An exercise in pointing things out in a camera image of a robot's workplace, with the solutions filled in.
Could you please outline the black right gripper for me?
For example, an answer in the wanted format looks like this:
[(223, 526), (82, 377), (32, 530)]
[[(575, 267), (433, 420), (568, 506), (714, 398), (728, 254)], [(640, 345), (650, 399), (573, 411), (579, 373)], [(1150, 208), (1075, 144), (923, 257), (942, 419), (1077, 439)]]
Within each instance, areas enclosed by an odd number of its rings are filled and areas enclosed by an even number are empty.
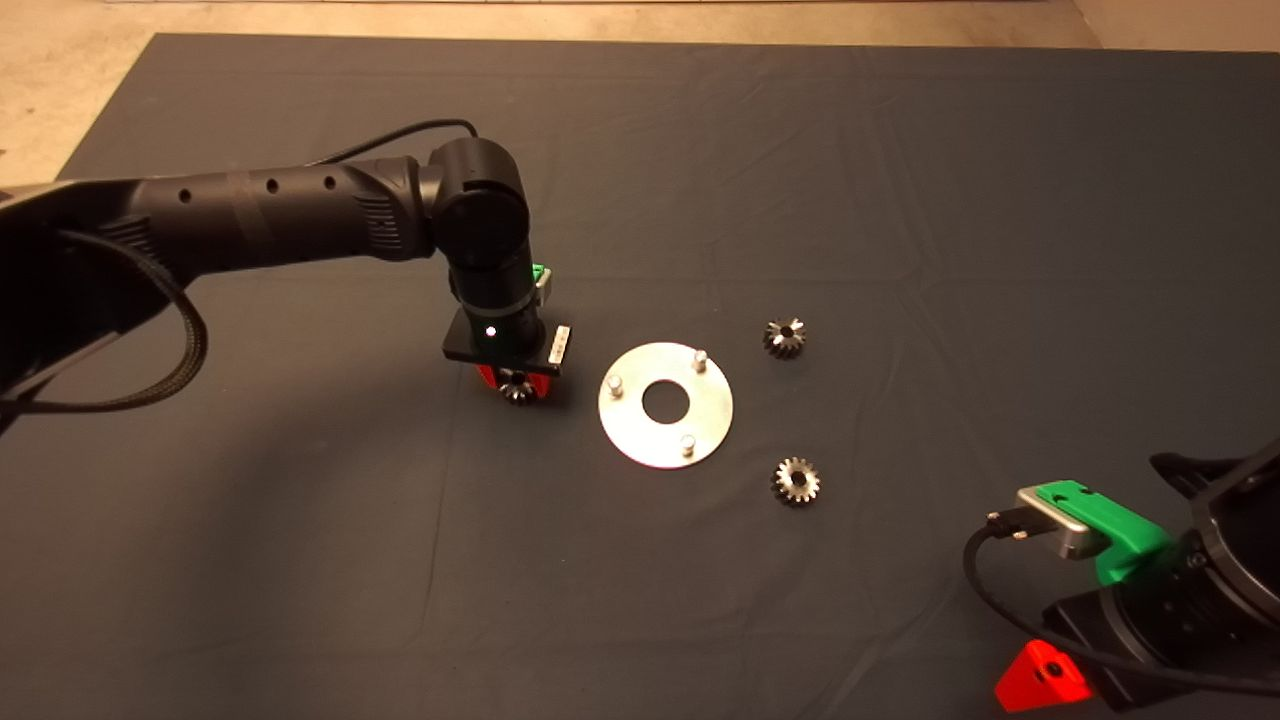
[[(1142, 626), (1138, 616), (1124, 606), (1116, 585), (1057, 600), (1042, 612), (1046, 629), (1089, 650), (1152, 667), (1176, 669), (1171, 652), (1157, 646), (1167, 624), (1161, 618), (1155, 620), (1151, 629)], [(1119, 714), (1194, 692), (1187, 685), (1073, 660), (1046, 641), (1028, 641), (995, 684), (995, 698), (1006, 712), (1019, 714), (1080, 703), (1093, 698), (1092, 689)]]

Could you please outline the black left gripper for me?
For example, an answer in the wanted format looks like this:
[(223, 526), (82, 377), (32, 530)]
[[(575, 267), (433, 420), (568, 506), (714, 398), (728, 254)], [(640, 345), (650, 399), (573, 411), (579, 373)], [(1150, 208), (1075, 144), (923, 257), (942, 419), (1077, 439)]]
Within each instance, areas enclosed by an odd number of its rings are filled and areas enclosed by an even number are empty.
[(500, 316), (461, 304), (442, 341), (442, 352), (452, 361), (476, 365), (490, 389), (500, 388), (494, 368), (539, 374), (534, 377), (534, 391), (545, 398), (553, 378), (562, 375), (571, 341), (571, 325), (544, 316), (534, 300)]

